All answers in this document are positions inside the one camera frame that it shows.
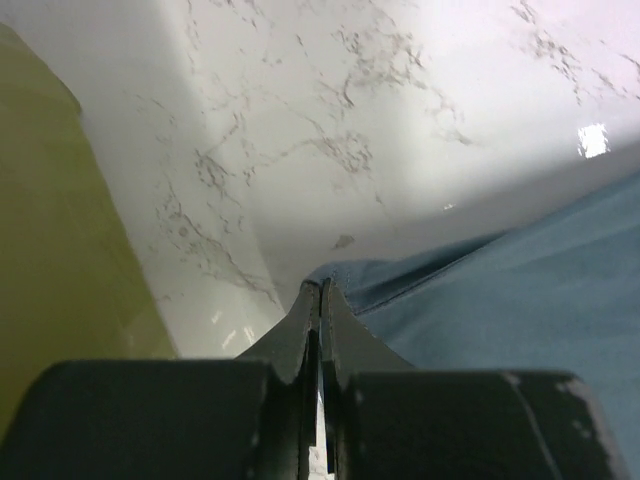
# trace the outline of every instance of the blue fabric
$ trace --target blue fabric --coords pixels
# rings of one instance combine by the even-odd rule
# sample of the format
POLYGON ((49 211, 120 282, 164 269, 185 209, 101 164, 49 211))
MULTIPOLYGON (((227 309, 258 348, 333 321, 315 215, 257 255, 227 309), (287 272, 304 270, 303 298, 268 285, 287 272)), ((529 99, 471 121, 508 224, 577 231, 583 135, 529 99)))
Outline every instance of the blue fabric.
POLYGON ((310 280, 328 277, 418 367, 578 374, 640 478, 640 175, 494 240, 326 265, 310 280))

